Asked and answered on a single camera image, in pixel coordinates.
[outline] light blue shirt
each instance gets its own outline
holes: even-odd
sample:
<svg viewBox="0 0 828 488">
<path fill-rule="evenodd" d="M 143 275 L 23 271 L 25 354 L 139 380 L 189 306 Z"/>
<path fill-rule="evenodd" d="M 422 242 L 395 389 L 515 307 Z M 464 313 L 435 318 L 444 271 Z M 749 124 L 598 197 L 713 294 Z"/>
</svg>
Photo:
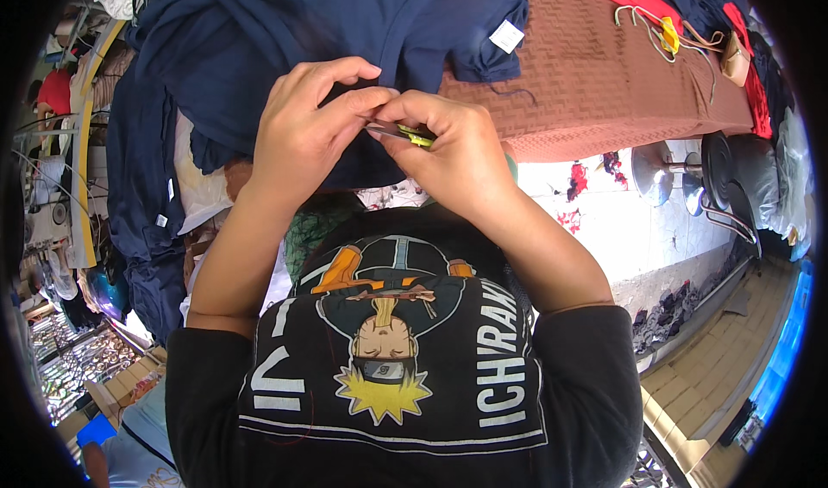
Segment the light blue shirt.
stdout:
<svg viewBox="0 0 828 488">
<path fill-rule="evenodd" d="M 123 411 L 122 422 L 137 436 L 172 462 L 170 439 L 166 434 L 164 396 L 166 378 L 135 404 Z M 109 485 L 112 488 L 183 487 L 181 476 L 166 462 L 135 441 L 121 426 L 118 434 L 103 442 Z"/>
</svg>

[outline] red shirt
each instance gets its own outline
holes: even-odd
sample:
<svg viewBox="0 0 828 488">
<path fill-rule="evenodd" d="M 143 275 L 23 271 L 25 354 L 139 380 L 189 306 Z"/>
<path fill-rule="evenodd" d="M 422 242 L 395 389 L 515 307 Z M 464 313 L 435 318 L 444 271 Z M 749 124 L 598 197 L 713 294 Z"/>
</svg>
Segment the red shirt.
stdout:
<svg viewBox="0 0 828 488">
<path fill-rule="evenodd" d="M 37 103 L 47 103 L 56 115 L 67 115 L 72 112 L 69 106 L 69 72 L 66 69 L 56 69 L 43 79 L 41 92 L 37 95 Z"/>
</svg>

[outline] yellow clip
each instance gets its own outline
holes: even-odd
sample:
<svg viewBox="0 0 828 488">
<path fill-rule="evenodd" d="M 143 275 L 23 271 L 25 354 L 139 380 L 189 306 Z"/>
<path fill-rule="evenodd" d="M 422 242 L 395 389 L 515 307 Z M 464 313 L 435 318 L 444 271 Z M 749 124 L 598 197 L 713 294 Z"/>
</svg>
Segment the yellow clip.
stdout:
<svg viewBox="0 0 828 488">
<path fill-rule="evenodd" d="M 430 140 L 429 138 L 421 136 L 421 134 L 423 134 L 423 132 L 420 131 L 419 129 L 414 129 L 412 127 L 406 127 L 405 125 L 399 124 L 399 123 L 397 124 L 397 127 L 399 127 L 400 131 L 402 131 L 402 133 L 404 133 L 406 136 L 408 136 L 408 139 L 411 140 L 411 142 L 414 143 L 415 145 L 419 145 L 420 147 L 430 147 L 432 144 L 434 144 L 433 140 Z"/>
<path fill-rule="evenodd" d="M 671 17 L 662 17 L 662 28 L 664 29 L 662 48 L 675 55 L 678 53 L 678 33 L 676 27 L 673 26 Z"/>
</svg>

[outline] black t-shirt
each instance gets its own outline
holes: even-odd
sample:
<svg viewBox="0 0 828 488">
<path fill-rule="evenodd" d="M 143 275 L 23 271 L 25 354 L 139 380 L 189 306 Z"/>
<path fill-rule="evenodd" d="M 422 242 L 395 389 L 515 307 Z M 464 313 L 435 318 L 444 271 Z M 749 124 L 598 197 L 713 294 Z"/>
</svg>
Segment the black t-shirt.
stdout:
<svg viewBox="0 0 828 488">
<path fill-rule="evenodd" d="M 420 211 L 340 227 L 253 343 L 171 334 L 167 428 L 189 488 L 629 475 L 643 418 L 626 311 L 542 315 L 533 330 L 500 251 L 439 206 Z"/>
</svg>

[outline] green fabric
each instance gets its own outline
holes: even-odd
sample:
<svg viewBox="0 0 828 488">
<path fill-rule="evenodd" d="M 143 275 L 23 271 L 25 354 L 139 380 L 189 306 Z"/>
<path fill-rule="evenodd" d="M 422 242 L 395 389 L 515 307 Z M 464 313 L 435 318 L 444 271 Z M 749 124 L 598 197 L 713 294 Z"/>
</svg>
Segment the green fabric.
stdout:
<svg viewBox="0 0 828 488">
<path fill-rule="evenodd" d="M 337 225 L 364 211 L 354 193 L 317 194 L 308 199 L 285 234 L 285 265 L 291 281 L 296 282 L 310 254 Z"/>
</svg>

